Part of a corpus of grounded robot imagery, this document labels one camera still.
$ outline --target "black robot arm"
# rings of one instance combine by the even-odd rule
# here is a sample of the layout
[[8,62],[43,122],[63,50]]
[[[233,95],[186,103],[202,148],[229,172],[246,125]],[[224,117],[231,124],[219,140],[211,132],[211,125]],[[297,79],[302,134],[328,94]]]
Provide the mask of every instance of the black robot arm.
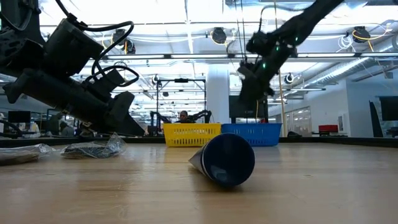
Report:
[[185,121],[176,121],[176,123],[195,123],[199,118],[205,117],[205,123],[210,123],[211,111],[203,110],[199,113],[188,115],[188,118]]
[[253,102],[264,93],[273,96],[270,81],[289,57],[297,56],[296,46],[304,42],[315,26],[344,0],[316,0],[303,13],[289,19],[280,28],[270,33],[260,30],[253,34],[246,50],[262,57],[256,63],[242,61],[238,72],[242,80],[240,100]]
[[151,111],[149,113],[150,115],[150,125],[153,126],[154,125],[154,115],[156,114],[157,116],[157,120],[159,121],[158,126],[160,127],[160,121],[163,121],[163,123],[169,124],[171,123],[171,121],[166,118],[165,116],[161,115],[159,112],[155,112],[155,111]]
[[[40,33],[38,0],[19,4],[17,0],[2,0],[4,12],[16,11],[17,7],[33,11],[21,27],[18,19],[7,20],[0,32],[0,72],[17,77],[14,83],[3,87],[10,103],[15,103],[22,94],[63,111],[86,123],[99,133],[144,135],[144,130],[129,115],[134,95],[128,91],[112,97],[111,92],[118,86],[128,86],[138,80],[138,74],[124,66],[110,66],[102,69],[99,60],[115,45],[122,42],[133,30],[134,24],[123,22],[109,27],[91,28],[67,12],[48,41],[37,38]],[[84,31],[99,32],[129,26],[128,31],[104,50],[101,44],[90,38]],[[94,60],[91,76],[78,82],[71,76],[80,73],[90,59]],[[126,82],[117,69],[128,70],[136,78]]]

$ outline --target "ceiling duct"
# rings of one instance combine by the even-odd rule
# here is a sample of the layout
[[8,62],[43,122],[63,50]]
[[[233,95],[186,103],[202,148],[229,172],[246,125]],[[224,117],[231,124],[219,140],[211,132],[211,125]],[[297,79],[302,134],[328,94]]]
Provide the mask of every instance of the ceiling duct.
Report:
[[[395,43],[398,44],[398,40],[396,37],[390,37],[387,40],[381,42],[380,44],[377,44],[374,47],[375,52],[391,52],[394,50],[394,45],[396,46]],[[309,79],[306,81],[306,84],[301,84],[296,86],[297,87],[304,87],[308,88],[314,85],[326,85],[328,83],[334,83],[337,82],[338,80],[341,80],[342,78],[348,77],[352,74],[355,74],[357,72],[362,71],[364,68],[372,67],[374,65],[377,65],[377,61],[374,60],[373,58],[369,57],[363,57],[363,58],[357,58],[356,60],[353,60],[351,62],[346,62],[346,63],[339,63],[338,65],[335,65],[315,77]]]

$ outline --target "wall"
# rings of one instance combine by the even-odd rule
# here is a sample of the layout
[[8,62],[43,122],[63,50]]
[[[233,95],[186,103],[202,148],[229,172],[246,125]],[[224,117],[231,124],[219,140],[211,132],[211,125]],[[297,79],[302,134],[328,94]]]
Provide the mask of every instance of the wall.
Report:
[[[339,115],[345,114],[349,120],[348,100],[345,80],[337,85],[326,86],[326,91],[310,91],[304,100],[289,100],[285,105],[285,112],[298,110],[305,107],[311,110],[312,131],[318,132],[318,126],[323,124],[338,124]],[[281,114],[281,106],[269,109],[269,116]],[[345,123],[345,131],[350,135],[349,122]]]
[[[367,74],[361,72],[350,79]],[[358,138],[373,138],[369,101],[377,101],[377,96],[398,96],[398,72],[394,79],[385,79],[384,75],[368,78],[360,82],[347,80],[347,97],[351,136]]]

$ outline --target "wooden table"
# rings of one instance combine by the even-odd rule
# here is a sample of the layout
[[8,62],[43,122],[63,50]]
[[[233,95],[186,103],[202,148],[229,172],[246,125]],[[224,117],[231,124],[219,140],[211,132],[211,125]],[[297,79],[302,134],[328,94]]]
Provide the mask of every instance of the wooden table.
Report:
[[333,144],[255,148],[256,168],[234,191],[187,160],[193,148],[131,144],[112,159],[0,167],[3,224],[398,221],[398,151]]

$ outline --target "plastic bag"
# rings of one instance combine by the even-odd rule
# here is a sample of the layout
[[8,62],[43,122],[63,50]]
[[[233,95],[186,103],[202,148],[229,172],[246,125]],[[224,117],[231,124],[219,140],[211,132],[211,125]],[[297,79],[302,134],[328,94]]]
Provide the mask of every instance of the plastic bag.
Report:
[[66,159],[84,159],[88,157],[106,159],[118,156],[126,150],[126,143],[114,133],[108,142],[84,142],[71,144],[63,149],[61,156]]
[[56,149],[46,144],[15,148],[0,148],[0,166],[37,161],[40,157],[47,156],[55,151]]

